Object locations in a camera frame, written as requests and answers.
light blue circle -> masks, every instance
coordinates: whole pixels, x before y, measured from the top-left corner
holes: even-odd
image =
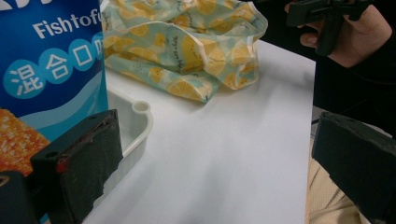
[[[40,55],[38,64],[45,71],[47,81],[53,84],[64,83],[73,74],[73,62],[61,49],[47,49]]]
[[[92,37],[92,45],[96,52],[96,59],[102,60],[103,58],[103,32],[99,32]]]
[[[9,95],[17,99],[30,99],[44,90],[46,79],[37,64],[17,60],[5,72],[3,85]]]
[[[78,71],[87,71],[96,61],[96,49],[84,40],[76,39],[69,46],[69,58]]]

crumpled plastic bag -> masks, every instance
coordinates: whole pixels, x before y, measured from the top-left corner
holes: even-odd
[[[174,95],[206,103],[259,78],[268,21],[251,2],[110,0],[102,24],[107,67]]]

beige pants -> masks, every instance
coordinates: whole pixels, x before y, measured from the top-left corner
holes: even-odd
[[[361,224],[360,213],[352,201],[310,157],[307,193],[309,224]]]

white plastic tray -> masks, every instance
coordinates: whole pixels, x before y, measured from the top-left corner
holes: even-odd
[[[147,102],[131,99],[110,87],[107,87],[107,98],[109,109],[118,111],[123,159],[119,168],[106,181],[104,193],[96,199],[93,208],[117,186],[140,160],[153,125],[150,105]]]

tabletop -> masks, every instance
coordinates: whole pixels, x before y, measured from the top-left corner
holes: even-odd
[[[259,80],[206,104],[106,71],[107,85],[150,104],[154,126],[84,224],[304,223],[315,62],[257,44]]]

